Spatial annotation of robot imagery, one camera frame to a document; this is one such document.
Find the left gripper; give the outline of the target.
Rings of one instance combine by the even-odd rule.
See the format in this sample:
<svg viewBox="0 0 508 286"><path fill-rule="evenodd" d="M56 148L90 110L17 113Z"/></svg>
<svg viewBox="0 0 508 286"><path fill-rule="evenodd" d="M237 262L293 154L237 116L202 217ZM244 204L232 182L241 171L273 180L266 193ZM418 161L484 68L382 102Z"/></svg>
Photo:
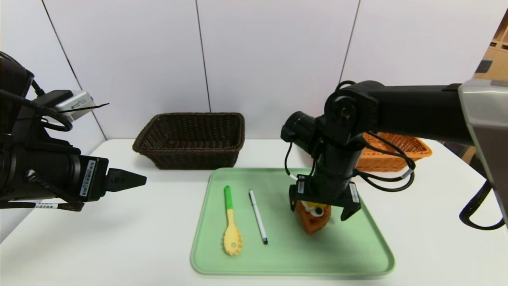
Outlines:
<svg viewBox="0 0 508 286"><path fill-rule="evenodd" d="M106 191L119 192L144 186L147 177L108 168L108 159L81 154L69 143L17 145L17 199L38 200L65 196L81 202L98 201Z"/></svg>

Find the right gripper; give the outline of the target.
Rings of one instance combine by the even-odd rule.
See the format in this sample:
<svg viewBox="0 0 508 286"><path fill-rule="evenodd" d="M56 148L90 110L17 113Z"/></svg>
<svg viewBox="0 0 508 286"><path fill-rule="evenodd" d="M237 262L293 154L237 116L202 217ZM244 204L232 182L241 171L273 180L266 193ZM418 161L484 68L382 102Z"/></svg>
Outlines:
<svg viewBox="0 0 508 286"><path fill-rule="evenodd" d="M361 200L354 182L356 167L328 172L318 167L313 174L291 174L294 184L289 188L291 211L294 212L297 201L322 203L342 207L341 221L346 221L361 210Z"/></svg>

